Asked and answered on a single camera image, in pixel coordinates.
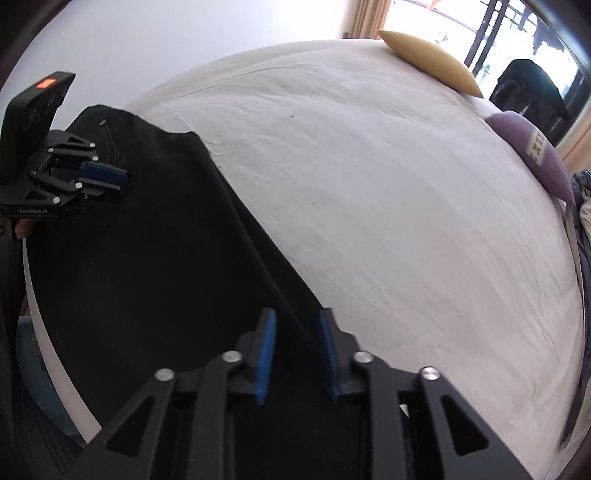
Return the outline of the person left hand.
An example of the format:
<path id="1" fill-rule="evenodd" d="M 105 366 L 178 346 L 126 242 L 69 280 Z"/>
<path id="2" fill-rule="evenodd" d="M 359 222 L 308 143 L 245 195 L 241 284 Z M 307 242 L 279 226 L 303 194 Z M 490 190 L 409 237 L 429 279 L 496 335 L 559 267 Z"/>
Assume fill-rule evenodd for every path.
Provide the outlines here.
<path id="1" fill-rule="evenodd" d="M 31 231 L 32 221 L 30 219 L 20 219 L 15 226 L 16 238 L 21 240 L 26 238 Z"/>

